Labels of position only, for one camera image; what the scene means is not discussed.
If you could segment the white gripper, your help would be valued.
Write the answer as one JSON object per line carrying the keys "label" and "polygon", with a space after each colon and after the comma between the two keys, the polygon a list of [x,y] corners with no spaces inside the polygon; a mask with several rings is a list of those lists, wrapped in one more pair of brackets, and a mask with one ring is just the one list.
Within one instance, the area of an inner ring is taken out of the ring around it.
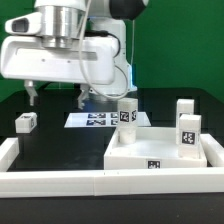
{"label": "white gripper", "polygon": [[[115,79],[114,56],[118,43],[112,37],[87,37],[82,43],[82,63],[93,84],[108,85]],[[2,43],[0,70],[4,78],[23,79],[30,105],[38,96],[32,80],[85,83],[79,63],[79,42],[70,49],[44,48],[39,37],[9,36]],[[90,87],[80,85],[78,108],[85,106]]]}

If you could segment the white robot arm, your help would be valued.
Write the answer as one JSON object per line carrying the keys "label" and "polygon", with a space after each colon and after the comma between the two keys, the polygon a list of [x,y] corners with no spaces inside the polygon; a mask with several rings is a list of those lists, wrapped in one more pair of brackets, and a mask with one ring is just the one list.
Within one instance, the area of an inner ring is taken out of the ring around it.
{"label": "white robot arm", "polygon": [[35,0],[34,11],[8,20],[0,73],[22,80],[34,101],[36,81],[80,86],[78,106],[90,95],[119,100],[133,89],[126,59],[127,20],[149,0]]}

